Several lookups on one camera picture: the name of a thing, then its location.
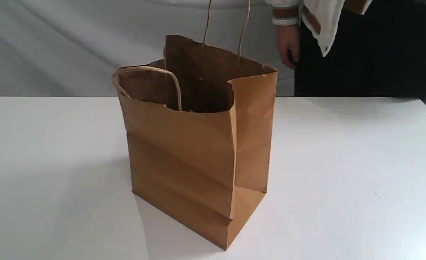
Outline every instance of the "brown paper bag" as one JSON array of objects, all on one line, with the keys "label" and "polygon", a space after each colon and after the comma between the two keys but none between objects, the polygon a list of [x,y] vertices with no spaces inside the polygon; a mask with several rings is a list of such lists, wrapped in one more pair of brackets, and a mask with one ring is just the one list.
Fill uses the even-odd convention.
[{"label": "brown paper bag", "polygon": [[226,250],[267,191],[277,71],[169,35],[113,81],[134,194]]}]

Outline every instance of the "white jacket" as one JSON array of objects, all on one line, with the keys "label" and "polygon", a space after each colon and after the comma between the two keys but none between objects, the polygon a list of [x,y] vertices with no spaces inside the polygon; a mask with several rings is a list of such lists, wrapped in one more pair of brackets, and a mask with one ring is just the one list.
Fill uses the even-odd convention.
[{"label": "white jacket", "polygon": [[[350,10],[363,14],[371,1],[346,0],[345,3],[345,0],[266,0],[266,3],[274,7],[274,18],[272,21],[275,25],[294,25],[299,22],[301,17],[304,24],[312,31],[314,38],[317,39],[322,55],[325,57],[335,40],[338,20],[340,19],[343,6],[355,6]],[[299,13],[302,13],[302,15],[293,16],[289,12],[287,12],[288,15],[285,15],[286,10],[294,10],[298,6],[300,7]]]}]

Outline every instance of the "person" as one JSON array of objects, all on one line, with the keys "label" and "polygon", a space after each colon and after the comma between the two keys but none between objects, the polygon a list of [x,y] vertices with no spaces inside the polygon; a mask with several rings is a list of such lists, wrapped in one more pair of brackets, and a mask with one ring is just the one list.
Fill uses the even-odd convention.
[{"label": "person", "polygon": [[295,96],[426,96],[426,0],[266,0]]}]

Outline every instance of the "paper bag handle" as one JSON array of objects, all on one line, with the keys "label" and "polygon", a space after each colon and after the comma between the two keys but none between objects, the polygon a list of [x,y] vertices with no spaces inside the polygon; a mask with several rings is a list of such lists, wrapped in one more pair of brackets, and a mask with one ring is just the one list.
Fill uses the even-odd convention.
[{"label": "paper bag handle", "polygon": [[[210,0],[209,3],[208,3],[208,16],[206,18],[206,28],[205,28],[205,34],[203,35],[203,43],[202,43],[203,52],[205,52],[206,35],[208,33],[208,28],[210,26],[211,2],[212,2],[212,0]],[[245,25],[243,25],[242,34],[241,34],[240,40],[239,40],[239,50],[238,50],[238,53],[237,53],[239,55],[239,59],[241,57],[241,43],[242,43],[243,35],[245,34],[246,25],[248,24],[248,21],[250,19],[250,9],[251,9],[251,3],[250,3],[250,0],[248,0],[248,9],[247,9],[247,13],[246,13]]]},{"label": "paper bag handle", "polygon": [[[153,66],[133,66],[133,67],[121,69],[120,71],[121,72],[155,71],[155,72],[160,72],[160,73],[164,73],[166,75],[171,76],[171,78],[173,79],[173,81],[175,82],[175,85],[176,85],[176,92],[177,92],[177,95],[178,95],[178,110],[182,111],[181,88],[179,86],[179,81],[176,78],[176,75],[174,75],[171,71],[167,71],[165,69],[160,69],[160,68],[155,68]],[[115,84],[115,86],[117,87],[119,92],[122,93],[122,95],[127,97],[127,99],[131,99],[129,94],[122,87],[120,87],[120,84],[119,84],[119,81],[117,80],[117,77],[113,77],[113,83]]]}]

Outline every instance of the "white tabletop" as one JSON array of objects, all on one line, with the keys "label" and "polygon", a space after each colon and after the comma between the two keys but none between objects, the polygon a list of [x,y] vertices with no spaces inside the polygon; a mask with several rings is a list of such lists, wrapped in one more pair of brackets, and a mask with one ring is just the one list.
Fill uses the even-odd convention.
[{"label": "white tabletop", "polygon": [[227,252],[131,194],[116,98],[0,97],[0,260],[426,260],[426,107],[277,99]]}]

